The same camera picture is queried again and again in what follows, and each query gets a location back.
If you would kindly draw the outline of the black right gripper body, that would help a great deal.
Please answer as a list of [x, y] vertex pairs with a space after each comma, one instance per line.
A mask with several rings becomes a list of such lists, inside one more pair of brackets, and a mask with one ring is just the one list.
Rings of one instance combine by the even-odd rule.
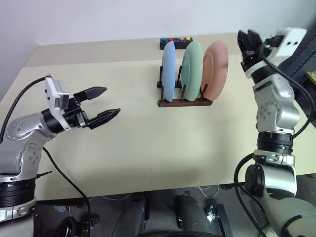
[[260, 48], [256, 51], [248, 51], [245, 57], [242, 57], [242, 66], [253, 66], [263, 59], [263, 56], [268, 57], [271, 54], [269, 48], [265, 48], [264, 45], [269, 45], [271, 48], [277, 48], [280, 46], [283, 40], [283, 36], [274, 36], [262, 41]]

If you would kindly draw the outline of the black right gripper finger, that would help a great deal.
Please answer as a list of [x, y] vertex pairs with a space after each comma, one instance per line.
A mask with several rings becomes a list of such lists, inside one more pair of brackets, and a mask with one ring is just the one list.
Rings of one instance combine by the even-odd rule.
[[239, 30], [237, 34], [237, 44], [240, 48], [242, 56], [245, 57], [246, 53], [250, 50], [248, 34], [242, 30]]
[[262, 44], [260, 35], [253, 30], [248, 30], [248, 41], [249, 41], [249, 49], [251, 51], [258, 50]]

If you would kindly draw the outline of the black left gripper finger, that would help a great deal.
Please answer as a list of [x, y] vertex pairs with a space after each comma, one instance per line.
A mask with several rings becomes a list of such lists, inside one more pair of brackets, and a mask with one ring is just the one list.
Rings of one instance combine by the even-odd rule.
[[87, 127], [90, 129], [95, 129], [99, 126], [102, 126], [112, 120], [114, 117], [118, 115], [120, 112], [120, 108], [117, 109], [109, 109], [97, 114], [96, 117], [89, 120]]
[[101, 94], [103, 94], [105, 91], [107, 91], [106, 87], [95, 86], [95, 87], [91, 87], [83, 91], [77, 92], [73, 94], [73, 96], [78, 102], [83, 102], [85, 100], [92, 100], [100, 96]]

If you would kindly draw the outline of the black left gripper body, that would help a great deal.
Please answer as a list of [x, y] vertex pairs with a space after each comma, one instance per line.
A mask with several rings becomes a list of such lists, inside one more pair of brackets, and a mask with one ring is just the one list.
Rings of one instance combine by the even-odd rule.
[[85, 100], [88, 100], [86, 95], [74, 95], [69, 99], [68, 108], [64, 110], [63, 117], [71, 128], [89, 126], [89, 119], [85, 111], [81, 109], [81, 103]]

